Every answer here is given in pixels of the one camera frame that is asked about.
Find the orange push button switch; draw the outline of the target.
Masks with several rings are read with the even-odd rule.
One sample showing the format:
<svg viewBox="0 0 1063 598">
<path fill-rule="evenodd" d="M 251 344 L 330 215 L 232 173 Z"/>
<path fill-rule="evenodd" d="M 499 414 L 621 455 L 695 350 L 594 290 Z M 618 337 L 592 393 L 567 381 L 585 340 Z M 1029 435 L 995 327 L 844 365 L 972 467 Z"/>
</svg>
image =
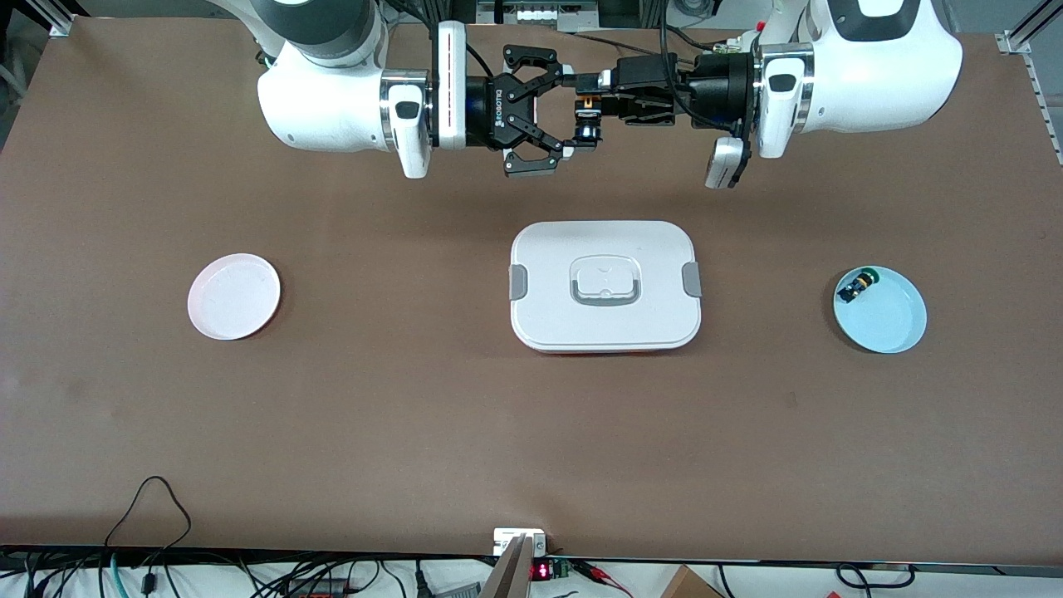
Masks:
<svg viewBox="0 0 1063 598">
<path fill-rule="evenodd" d="M 601 141 L 601 98 L 580 96 L 574 103 L 575 126 L 573 143 L 580 147 L 597 146 Z"/>
</svg>

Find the white lunch box grey clasps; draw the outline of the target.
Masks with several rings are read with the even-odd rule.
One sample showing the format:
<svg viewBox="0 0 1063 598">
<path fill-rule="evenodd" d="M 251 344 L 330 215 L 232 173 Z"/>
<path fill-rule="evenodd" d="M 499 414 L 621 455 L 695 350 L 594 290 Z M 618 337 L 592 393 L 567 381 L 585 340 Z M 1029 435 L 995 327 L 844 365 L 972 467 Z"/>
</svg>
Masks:
<svg viewBox="0 0 1063 598">
<path fill-rule="evenodd" d="M 510 247 L 510 325 L 543 353 L 672 351 L 702 325 L 691 238 L 653 220 L 540 221 Z"/>
</svg>

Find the brown cardboard box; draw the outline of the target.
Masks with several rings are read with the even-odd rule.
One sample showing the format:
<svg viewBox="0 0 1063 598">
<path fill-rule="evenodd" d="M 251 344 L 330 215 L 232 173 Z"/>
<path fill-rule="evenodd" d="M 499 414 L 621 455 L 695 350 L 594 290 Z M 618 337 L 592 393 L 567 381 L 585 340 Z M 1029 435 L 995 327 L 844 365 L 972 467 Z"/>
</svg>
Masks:
<svg viewBox="0 0 1063 598">
<path fill-rule="evenodd" d="M 687 565 L 679 565 L 660 598 L 727 598 Z"/>
</svg>

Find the white power strip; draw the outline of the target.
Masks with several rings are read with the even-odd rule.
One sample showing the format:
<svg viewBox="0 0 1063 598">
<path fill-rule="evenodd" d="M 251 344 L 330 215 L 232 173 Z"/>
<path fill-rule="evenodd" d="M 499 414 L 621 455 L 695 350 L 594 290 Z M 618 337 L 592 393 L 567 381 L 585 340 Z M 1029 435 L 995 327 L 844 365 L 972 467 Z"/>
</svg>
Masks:
<svg viewBox="0 0 1063 598">
<path fill-rule="evenodd" d="M 558 23 L 562 16 L 580 15 L 585 11 L 579 3 L 558 2 L 517 2 L 510 5 L 510 12 L 519 23 L 549 24 Z"/>
</svg>

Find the light blue round plate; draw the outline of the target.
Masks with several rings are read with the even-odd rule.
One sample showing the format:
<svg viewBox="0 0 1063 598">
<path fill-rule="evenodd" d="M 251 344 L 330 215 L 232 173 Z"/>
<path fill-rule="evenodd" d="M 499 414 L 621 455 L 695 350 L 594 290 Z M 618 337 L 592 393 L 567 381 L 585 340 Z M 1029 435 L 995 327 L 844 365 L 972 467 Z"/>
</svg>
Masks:
<svg viewBox="0 0 1063 598">
<path fill-rule="evenodd" d="M 861 268 L 873 268 L 880 280 L 845 304 L 836 298 Z M 831 297 L 836 325 L 859 347 L 878 355 L 897 355 L 914 348 L 926 332 L 928 310 L 918 288 L 891 268 L 870 264 L 843 273 Z"/>
</svg>

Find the white round plate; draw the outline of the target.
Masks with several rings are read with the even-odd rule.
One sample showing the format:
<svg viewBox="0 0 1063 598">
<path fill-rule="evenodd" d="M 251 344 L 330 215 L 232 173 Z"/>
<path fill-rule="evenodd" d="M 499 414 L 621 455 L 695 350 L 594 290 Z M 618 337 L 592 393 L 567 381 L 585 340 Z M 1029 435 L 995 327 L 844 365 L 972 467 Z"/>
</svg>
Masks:
<svg viewBox="0 0 1063 598">
<path fill-rule="evenodd" d="M 187 314 L 198 334 L 238 341 L 258 334 L 277 314 L 282 283 L 273 264 L 258 255 L 233 253 L 217 258 L 196 276 Z"/>
</svg>

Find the aluminium profile bar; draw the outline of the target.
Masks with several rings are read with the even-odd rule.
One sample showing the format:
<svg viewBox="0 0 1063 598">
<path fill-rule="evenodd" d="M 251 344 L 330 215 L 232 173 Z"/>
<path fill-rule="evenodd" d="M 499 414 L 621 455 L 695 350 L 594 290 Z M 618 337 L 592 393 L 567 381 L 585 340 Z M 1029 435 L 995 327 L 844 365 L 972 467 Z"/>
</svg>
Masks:
<svg viewBox="0 0 1063 598">
<path fill-rule="evenodd" d="M 527 532 L 512 535 L 504 542 L 478 598 L 529 598 L 529 576 L 535 559 L 535 534 Z"/>
</svg>

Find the red clip lead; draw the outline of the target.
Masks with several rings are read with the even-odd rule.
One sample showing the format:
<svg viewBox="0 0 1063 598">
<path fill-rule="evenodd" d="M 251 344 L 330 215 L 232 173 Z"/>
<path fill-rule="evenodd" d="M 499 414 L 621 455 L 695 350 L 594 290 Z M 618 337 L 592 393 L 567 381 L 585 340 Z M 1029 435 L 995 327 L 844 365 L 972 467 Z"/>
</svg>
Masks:
<svg viewBox="0 0 1063 598">
<path fill-rule="evenodd" d="M 586 579 L 600 584 L 600 586 L 607 586 L 610 588 L 615 588 L 621 591 L 626 598 L 634 598 L 634 595 L 626 587 L 623 587 L 611 575 L 608 575 L 604 569 L 600 569 L 597 566 L 590 564 L 588 561 L 583 560 L 570 560 L 571 567 L 573 571 L 578 575 L 584 576 Z"/>
</svg>

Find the black orange electronic device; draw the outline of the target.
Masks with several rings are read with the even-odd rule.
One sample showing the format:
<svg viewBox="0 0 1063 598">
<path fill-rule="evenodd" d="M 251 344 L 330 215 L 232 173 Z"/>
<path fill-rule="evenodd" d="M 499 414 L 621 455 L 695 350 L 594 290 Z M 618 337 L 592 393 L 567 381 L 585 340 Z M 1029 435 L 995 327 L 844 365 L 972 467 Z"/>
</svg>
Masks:
<svg viewBox="0 0 1063 598">
<path fill-rule="evenodd" d="M 293 578 L 280 590 L 281 598 L 348 598 L 349 583 L 334 576 Z"/>
</svg>

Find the aluminium frame rail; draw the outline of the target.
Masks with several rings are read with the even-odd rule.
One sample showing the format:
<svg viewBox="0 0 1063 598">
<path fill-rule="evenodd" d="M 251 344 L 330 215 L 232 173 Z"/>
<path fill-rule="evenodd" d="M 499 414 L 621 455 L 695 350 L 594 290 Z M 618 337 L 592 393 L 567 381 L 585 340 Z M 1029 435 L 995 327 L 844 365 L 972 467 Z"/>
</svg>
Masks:
<svg viewBox="0 0 1063 598">
<path fill-rule="evenodd" d="M 79 0 L 20 0 L 24 14 L 45 27 L 49 37 L 68 37 L 77 16 L 88 16 Z"/>
<path fill-rule="evenodd" d="M 1020 20 L 1011 29 L 996 34 L 995 39 L 998 51 L 1003 56 L 1020 56 L 1022 64 L 1026 68 L 1026 78 L 1031 83 L 1034 99 L 1036 99 L 1041 121 L 1046 125 L 1053 155 L 1059 166 L 1063 168 L 1063 134 L 1056 129 L 1051 116 L 1053 110 L 1063 112 L 1063 92 L 1045 92 L 1043 90 L 1041 78 L 1031 55 L 1033 39 L 1046 31 L 1059 16 L 1063 16 L 1063 0 L 1039 0 L 1037 4 L 1024 17 L 1020 17 Z"/>
</svg>

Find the small white metal bracket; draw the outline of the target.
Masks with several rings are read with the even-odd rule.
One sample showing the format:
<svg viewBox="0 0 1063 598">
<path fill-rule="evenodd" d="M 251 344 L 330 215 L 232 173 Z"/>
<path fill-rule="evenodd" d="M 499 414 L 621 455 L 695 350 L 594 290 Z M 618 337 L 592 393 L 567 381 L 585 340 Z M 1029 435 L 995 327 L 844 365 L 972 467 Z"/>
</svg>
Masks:
<svg viewBox="0 0 1063 598">
<path fill-rule="evenodd" d="M 495 527 L 493 531 L 492 556 L 502 556 L 509 542 L 522 535 L 532 539 L 532 551 L 536 559 L 547 554 L 547 534 L 539 527 Z"/>
</svg>

